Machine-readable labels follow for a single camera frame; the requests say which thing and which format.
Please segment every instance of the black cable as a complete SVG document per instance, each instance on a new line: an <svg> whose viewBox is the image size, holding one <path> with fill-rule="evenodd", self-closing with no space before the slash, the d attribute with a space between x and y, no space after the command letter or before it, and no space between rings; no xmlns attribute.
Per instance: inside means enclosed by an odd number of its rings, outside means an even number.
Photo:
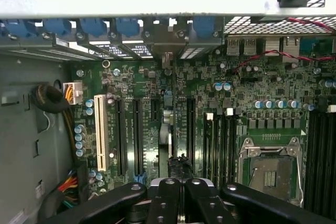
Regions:
<svg viewBox="0 0 336 224"><path fill-rule="evenodd" d="M63 94L50 85L41 84L31 91L32 102L42 111L57 114L70 108Z"/></svg>

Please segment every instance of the ventilation grille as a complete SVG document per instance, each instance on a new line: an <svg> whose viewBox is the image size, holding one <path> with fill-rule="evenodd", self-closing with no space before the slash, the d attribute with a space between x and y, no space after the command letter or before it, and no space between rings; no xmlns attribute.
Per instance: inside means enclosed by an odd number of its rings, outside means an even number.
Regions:
<svg viewBox="0 0 336 224"><path fill-rule="evenodd" d="M297 19L322 22L336 28L336 17L298 17ZM328 34L326 29L314 24L300 24L282 20L276 23L251 23L250 17L234 17L224 28L229 35L269 35L269 34Z"/></svg>

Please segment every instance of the green circuit board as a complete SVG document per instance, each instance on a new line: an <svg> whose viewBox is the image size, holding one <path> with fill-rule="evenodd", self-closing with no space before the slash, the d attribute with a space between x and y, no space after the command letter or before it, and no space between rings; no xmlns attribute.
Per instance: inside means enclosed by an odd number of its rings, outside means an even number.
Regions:
<svg viewBox="0 0 336 224"><path fill-rule="evenodd" d="M309 56L325 54L329 47L319 51L302 52ZM142 164L146 173L145 184L167 175L166 149L161 148L160 127L164 110L163 92L173 94L172 138L173 154L185 154L193 163L196 177L206 177L221 186L225 182L240 182L299 205L304 185L307 155L307 127L309 113L303 108L317 94L330 94L335 89L324 88L323 80L335 79L334 62L283 63L281 57L265 56L248 64L239 73L229 73L249 56L214 56L185 61L174 60L167 73L161 63L146 61L111 61L109 68L101 62L80 62L71 65L74 81L83 83L83 99L105 94L102 79L109 79L118 99L123 101L125 131L125 172L121 175L118 161L110 158L110 167L103 173L103 181L93 182L91 191L104 193L135 180L136 159L134 147L134 99L142 106ZM320 68L321 73L314 74ZM119 69L119 76L113 70ZM85 75L79 78L77 70ZM216 90L216 83L227 83L228 90ZM153 118L153 100L158 102L158 115ZM296 108L289 102L295 100ZM284 108L256 108L256 101L284 102ZM75 123L86 127L86 153L89 168L96 168L95 117L85 114L85 104L75 105ZM109 150L118 145L116 132L117 106L107 106ZM256 156L244 143L262 150Z"/></svg>

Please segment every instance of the motherboard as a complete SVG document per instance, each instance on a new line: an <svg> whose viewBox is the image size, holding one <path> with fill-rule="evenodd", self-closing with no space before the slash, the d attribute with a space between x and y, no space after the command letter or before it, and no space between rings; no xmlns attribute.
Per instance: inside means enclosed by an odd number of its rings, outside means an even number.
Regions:
<svg viewBox="0 0 336 224"><path fill-rule="evenodd" d="M243 52L237 41L192 60L71 64L83 95L73 106L76 154L88 162L91 192L149 186L168 176L169 158L186 156L193 176L218 188L239 182L303 205L309 118L333 110L326 97L336 94L336 63L276 52L251 60L256 40ZM332 40L299 45L309 58L332 53Z"/></svg>

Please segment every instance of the black expansion slot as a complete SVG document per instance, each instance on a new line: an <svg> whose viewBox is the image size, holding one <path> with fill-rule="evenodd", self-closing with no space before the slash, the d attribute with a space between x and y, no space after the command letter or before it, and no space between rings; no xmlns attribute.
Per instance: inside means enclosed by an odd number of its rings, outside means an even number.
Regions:
<svg viewBox="0 0 336 224"><path fill-rule="evenodd" d="M226 116L221 116L221 127L220 127L220 142L219 142L219 186L220 188L224 186L227 182L226 173L227 173L227 137L228 137L228 120Z"/></svg>
<svg viewBox="0 0 336 224"><path fill-rule="evenodd" d="M227 182L235 182L236 158L237 158L237 120L234 116L229 118L228 122L228 143L227 143Z"/></svg>
<svg viewBox="0 0 336 224"><path fill-rule="evenodd" d="M187 153L193 170L195 170L195 127L196 127L196 100L187 98Z"/></svg>
<svg viewBox="0 0 336 224"><path fill-rule="evenodd" d="M335 219L336 115L309 114L304 208Z"/></svg>
<svg viewBox="0 0 336 224"><path fill-rule="evenodd" d="M142 101L133 99L134 173L143 173Z"/></svg>
<svg viewBox="0 0 336 224"><path fill-rule="evenodd" d="M151 99L151 119L152 121L159 121L160 100Z"/></svg>
<svg viewBox="0 0 336 224"><path fill-rule="evenodd" d="M118 175L125 175L127 172L127 146L125 132L125 108L121 99L115 101L116 107L116 136L117 136L117 170Z"/></svg>

